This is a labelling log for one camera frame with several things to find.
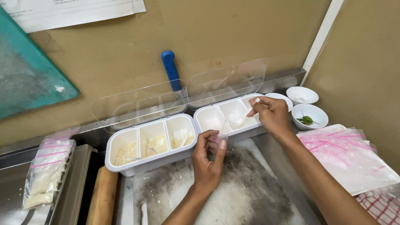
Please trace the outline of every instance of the person's left hand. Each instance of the person's left hand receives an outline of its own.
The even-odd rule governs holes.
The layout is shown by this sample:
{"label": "person's left hand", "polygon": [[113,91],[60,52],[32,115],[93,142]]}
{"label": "person's left hand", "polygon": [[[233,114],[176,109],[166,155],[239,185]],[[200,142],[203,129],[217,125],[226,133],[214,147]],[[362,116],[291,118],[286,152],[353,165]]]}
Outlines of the person's left hand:
{"label": "person's left hand", "polygon": [[216,152],[215,161],[207,159],[208,138],[217,135],[219,131],[208,130],[199,134],[196,148],[192,154],[195,190],[210,195],[219,185],[222,177],[226,140],[222,140]]}

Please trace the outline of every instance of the stack of plastic bags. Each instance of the stack of plastic bags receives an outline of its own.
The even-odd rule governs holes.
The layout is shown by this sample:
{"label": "stack of plastic bags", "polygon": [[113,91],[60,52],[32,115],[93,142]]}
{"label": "stack of plastic bags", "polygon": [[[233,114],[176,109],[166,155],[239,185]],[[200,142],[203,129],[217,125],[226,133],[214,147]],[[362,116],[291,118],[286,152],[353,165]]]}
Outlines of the stack of plastic bags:
{"label": "stack of plastic bags", "polygon": [[400,182],[362,130],[334,125],[297,135],[325,169],[352,195]]}
{"label": "stack of plastic bags", "polygon": [[67,129],[44,138],[26,176],[24,209],[53,201],[55,192],[60,188],[67,161],[76,145],[69,138],[78,130],[79,127]]}

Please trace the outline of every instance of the teal cutting board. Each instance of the teal cutting board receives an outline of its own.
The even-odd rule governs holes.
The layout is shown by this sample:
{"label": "teal cutting board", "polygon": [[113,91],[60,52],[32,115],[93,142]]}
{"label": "teal cutting board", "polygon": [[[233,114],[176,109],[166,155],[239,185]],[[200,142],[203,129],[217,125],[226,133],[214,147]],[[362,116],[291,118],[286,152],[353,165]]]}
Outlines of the teal cutting board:
{"label": "teal cutting board", "polygon": [[75,98],[78,93],[0,6],[0,119]]}

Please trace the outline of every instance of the paper sheet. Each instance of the paper sheet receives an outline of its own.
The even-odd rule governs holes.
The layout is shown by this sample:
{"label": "paper sheet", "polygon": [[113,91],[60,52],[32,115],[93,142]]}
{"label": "paper sheet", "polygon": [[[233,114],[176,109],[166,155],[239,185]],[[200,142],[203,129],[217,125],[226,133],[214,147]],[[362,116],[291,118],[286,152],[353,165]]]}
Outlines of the paper sheet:
{"label": "paper sheet", "polygon": [[26,33],[145,12],[143,0],[0,0]]}

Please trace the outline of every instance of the blue knife handle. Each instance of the blue knife handle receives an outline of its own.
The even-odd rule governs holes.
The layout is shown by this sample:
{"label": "blue knife handle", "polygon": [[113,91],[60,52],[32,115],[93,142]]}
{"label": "blue knife handle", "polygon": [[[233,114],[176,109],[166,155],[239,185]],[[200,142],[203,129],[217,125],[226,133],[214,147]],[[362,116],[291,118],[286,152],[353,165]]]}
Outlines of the blue knife handle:
{"label": "blue knife handle", "polygon": [[179,91],[182,89],[182,87],[180,86],[179,81],[176,80],[179,79],[179,74],[175,66],[174,58],[175,54],[171,50],[164,51],[161,54],[161,59],[162,62],[164,63],[165,71],[167,71],[168,79],[172,81],[170,82],[172,90]]}

